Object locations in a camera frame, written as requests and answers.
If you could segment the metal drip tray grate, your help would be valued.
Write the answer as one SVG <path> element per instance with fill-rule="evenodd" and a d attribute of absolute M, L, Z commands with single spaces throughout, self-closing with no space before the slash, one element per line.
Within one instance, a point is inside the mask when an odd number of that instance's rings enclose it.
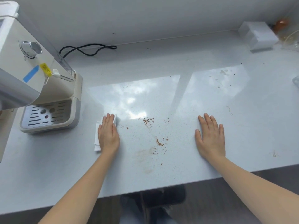
<path fill-rule="evenodd" d="M 23 133 L 36 134 L 74 128 L 80 119 L 81 101 L 76 97 L 26 106 L 20 121 Z"/>

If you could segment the spilled brown coffee grounds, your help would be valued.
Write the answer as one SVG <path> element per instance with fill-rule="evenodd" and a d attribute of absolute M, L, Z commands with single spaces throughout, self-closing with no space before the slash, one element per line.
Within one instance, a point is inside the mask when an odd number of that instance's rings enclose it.
<path fill-rule="evenodd" d="M 122 120 L 119 125 L 122 145 L 129 158 L 144 169 L 162 166 L 169 148 L 169 136 L 165 123 L 145 113 Z"/>

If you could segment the blue tape strip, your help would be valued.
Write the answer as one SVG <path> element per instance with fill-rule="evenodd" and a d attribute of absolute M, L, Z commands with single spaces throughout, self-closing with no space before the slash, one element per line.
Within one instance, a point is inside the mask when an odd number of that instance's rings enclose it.
<path fill-rule="evenodd" d="M 35 66 L 31 71 L 29 71 L 28 74 L 24 76 L 23 81 L 28 83 L 38 71 L 39 65 Z"/>

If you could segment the silver round machine knob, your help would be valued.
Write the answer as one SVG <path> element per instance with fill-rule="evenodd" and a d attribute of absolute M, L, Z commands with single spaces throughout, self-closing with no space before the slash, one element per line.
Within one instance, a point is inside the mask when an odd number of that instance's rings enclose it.
<path fill-rule="evenodd" d="M 37 42 L 21 41 L 19 46 L 22 53 L 29 59 L 35 59 L 37 55 L 43 53 L 41 46 Z"/>

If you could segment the person's right hand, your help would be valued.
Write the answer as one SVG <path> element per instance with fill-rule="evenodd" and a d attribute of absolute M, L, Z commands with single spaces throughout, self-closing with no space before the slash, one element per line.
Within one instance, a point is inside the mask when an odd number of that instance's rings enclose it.
<path fill-rule="evenodd" d="M 219 124 L 217 123 L 214 116 L 210 116 L 210 118 L 213 122 L 213 131 L 209 131 L 207 129 L 204 116 L 198 116 L 203 145 L 202 147 L 197 147 L 197 150 L 200 155 L 207 161 L 210 161 L 217 157 L 226 156 L 225 140 L 221 140 L 219 138 Z"/>

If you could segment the person's left forearm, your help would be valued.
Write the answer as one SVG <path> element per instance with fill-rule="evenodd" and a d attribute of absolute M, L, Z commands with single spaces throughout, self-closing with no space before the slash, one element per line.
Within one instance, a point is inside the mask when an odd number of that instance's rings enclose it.
<path fill-rule="evenodd" d="M 104 150 L 38 224 L 87 224 L 117 150 Z"/>

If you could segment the person's legs in jeans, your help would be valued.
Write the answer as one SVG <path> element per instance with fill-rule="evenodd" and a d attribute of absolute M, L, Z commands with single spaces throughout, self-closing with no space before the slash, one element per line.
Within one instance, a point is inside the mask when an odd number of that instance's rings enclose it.
<path fill-rule="evenodd" d="M 121 196 L 122 213 L 119 224 L 145 224 L 140 196 Z M 150 224 L 178 224 L 164 209 L 155 208 L 150 213 Z"/>

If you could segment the brown round object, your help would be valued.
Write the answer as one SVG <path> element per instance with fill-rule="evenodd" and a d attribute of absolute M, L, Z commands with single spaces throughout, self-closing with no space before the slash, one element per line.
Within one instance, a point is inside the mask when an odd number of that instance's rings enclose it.
<path fill-rule="evenodd" d="M 289 19 L 288 18 L 283 18 L 278 20 L 272 27 L 272 31 L 275 34 L 278 34 L 281 30 L 285 29 L 289 25 Z"/>

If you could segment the white tissue box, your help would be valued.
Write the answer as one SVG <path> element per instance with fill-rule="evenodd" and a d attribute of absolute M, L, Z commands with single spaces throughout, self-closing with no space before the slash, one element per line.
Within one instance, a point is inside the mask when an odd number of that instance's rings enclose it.
<path fill-rule="evenodd" d="M 238 33 L 252 52 L 272 49 L 279 42 L 265 22 L 243 22 Z"/>

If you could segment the white paper napkin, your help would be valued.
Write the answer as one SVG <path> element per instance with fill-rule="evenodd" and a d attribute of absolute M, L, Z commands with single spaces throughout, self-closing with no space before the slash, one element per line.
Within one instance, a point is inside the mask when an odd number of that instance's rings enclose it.
<path fill-rule="evenodd" d="M 100 121 L 97 121 L 96 124 L 95 124 L 95 151 L 96 152 L 100 152 L 101 151 L 101 147 L 100 147 L 100 144 L 99 144 L 99 138 L 98 138 L 98 128 L 100 126 L 100 124 L 102 124 L 102 120 Z M 114 119 L 113 119 L 113 124 L 117 127 L 118 125 L 118 117 L 117 117 L 117 114 L 114 114 Z"/>

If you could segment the steam wand with white tip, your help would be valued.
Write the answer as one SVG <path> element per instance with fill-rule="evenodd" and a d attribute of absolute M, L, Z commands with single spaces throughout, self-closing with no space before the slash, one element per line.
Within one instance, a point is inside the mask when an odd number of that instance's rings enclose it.
<path fill-rule="evenodd" d="M 66 76 L 63 76 L 59 73 L 59 71 L 57 69 L 53 69 L 52 74 L 53 77 L 57 78 L 57 79 L 63 79 L 66 80 L 68 82 L 74 82 L 75 80 L 72 78 L 68 78 Z"/>

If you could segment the cream espresso machine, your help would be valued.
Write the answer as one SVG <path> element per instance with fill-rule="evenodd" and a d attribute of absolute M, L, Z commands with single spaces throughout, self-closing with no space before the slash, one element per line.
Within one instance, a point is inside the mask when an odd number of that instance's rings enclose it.
<path fill-rule="evenodd" d="M 20 49 L 21 41 L 37 42 L 43 53 L 35 59 L 27 58 Z M 34 77 L 25 83 L 24 76 L 42 63 L 75 81 L 48 77 L 39 67 Z M 82 82 L 82 76 L 70 67 L 47 37 L 21 12 L 17 2 L 0 1 L 0 163 L 18 109 L 71 97 L 81 101 Z"/>

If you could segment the person's left hand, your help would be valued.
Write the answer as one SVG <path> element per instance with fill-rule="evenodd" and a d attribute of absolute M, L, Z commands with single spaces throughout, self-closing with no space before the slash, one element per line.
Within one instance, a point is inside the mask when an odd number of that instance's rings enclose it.
<path fill-rule="evenodd" d="M 115 134 L 99 134 L 98 138 L 102 154 L 115 156 L 120 146 L 118 131 Z"/>

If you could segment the clear glass bowl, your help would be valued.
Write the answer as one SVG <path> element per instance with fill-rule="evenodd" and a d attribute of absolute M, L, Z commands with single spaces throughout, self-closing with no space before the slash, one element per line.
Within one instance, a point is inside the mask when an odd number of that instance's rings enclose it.
<path fill-rule="evenodd" d="M 281 49 L 299 53 L 299 30 L 280 37 Z"/>

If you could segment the yellow tag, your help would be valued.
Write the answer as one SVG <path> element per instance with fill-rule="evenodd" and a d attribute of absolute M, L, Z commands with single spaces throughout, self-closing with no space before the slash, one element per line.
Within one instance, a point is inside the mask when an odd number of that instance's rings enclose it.
<path fill-rule="evenodd" d="M 45 75 L 47 75 L 48 77 L 52 76 L 52 70 L 48 67 L 48 65 L 46 63 L 42 63 L 39 66 Z"/>

